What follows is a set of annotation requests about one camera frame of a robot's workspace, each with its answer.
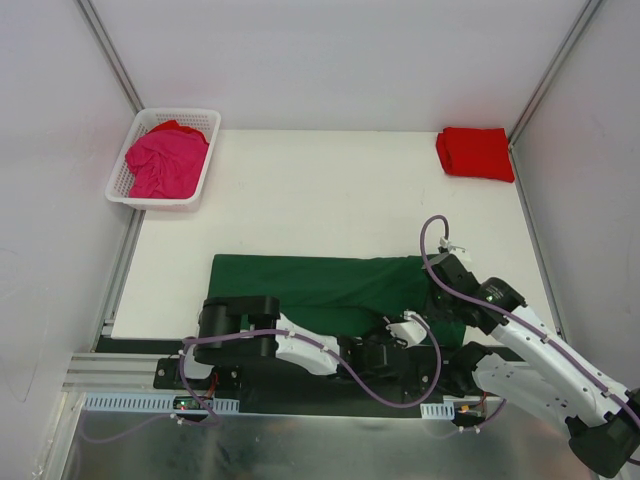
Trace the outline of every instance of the red cloth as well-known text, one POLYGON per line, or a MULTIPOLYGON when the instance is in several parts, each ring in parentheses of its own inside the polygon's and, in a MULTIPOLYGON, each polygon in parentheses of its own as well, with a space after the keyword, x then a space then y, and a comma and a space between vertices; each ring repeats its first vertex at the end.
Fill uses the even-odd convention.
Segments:
POLYGON ((198 186, 209 144, 202 132, 175 120, 158 125, 140 137, 125 160, 135 180, 129 197, 191 197, 198 186))
POLYGON ((436 149, 442 168, 449 175, 515 181, 509 142, 502 128, 445 128, 438 135, 436 149))

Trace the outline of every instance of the white surface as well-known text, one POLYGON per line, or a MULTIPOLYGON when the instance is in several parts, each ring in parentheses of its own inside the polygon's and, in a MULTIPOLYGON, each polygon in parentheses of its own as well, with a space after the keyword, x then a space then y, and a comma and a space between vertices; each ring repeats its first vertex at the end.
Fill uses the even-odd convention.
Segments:
POLYGON ((630 387, 640 385, 639 21, 640 2, 605 4, 517 145, 571 344, 630 387))
POLYGON ((112 336, 195 334, 216 253, 419 255, 436 213, 478 279, 503 278, 552 325, 515 186, 446 176, 435 134, 221 131, 200 210, 147 212, 112 336))
POLYGON ((169 212, 195 212, 200 206, 200 194, 204 179, 209 169, 211 156, 220 128, 220 114, 215 110, 205 110, 202 108, 145 108, 136 115, 127 138, 122 144, 122 149, 118 155, 113 171, 107 182, 105 195, 112 202, 119 202, 137 208, 138 210, 163 210, 169 212), (125 155, 129 148, 147 132, 153 130, 161 123, 169 120, 176 120, 182 126, 189 126, 202 132, 209 142, 209 149, 205 157, 200 179, 193 195, 185 199, 165 199, 165 198, 129 198, 129 190, 133 185, 135 176, 129 170, 125 155))
POLYGON ((73 2, 0 14, 0 478, 32 478, 95 333, 129 209, 104 186, 133 114, 73 2))
POLYGON ((147 107, 224 128, 509 129, 585 0, 95 0, 147 107))

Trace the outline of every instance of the white cable clip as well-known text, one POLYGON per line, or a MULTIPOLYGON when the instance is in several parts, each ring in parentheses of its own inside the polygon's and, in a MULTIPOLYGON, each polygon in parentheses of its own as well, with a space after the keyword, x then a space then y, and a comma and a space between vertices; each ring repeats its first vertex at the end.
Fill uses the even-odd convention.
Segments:
POLYGON ((448 252, 451 250, 451 242, 444 237, 440 237, 440 247, 448 252))

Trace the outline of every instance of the green cloth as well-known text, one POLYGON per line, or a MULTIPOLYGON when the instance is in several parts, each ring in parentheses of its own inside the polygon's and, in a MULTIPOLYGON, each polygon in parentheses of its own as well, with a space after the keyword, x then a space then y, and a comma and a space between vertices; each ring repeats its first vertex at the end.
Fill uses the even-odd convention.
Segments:
MULTIPOLYGON (((209 297, 270 295, 292 322, 321 335, 361 336, 383 315, 421 312, 430 281, 420 257, 216 255, 209 297)), ((462 323, 431 322, 442 346, 460 347, 462 323)))

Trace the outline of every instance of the laundry basket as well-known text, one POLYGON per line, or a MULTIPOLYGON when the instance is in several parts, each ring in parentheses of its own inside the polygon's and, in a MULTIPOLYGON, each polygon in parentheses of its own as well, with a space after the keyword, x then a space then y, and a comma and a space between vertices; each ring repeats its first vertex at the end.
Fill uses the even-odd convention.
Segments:
POLYGON ((125 203, 138 210, 175 212, 193 212, 197 210, 200 206, 202 186, 213 155, 218 129, 220 128, 220 120, 220 114, 215 110, 201 108, 145 108, 140 111, 133 120, 133 125, 111 172, 111 177, 105 190, 107 199, 112 202, 125 203), (202 166, 202 172, 200 172, 196 191, 191 197, 184 199, 130 198, 129 190, 133 185, 134 175, 129 171, 124 156, 136 140, 168 120, 176 120, 180 125, 187 125, 200 130, 209 142, 209 149, 202 166))

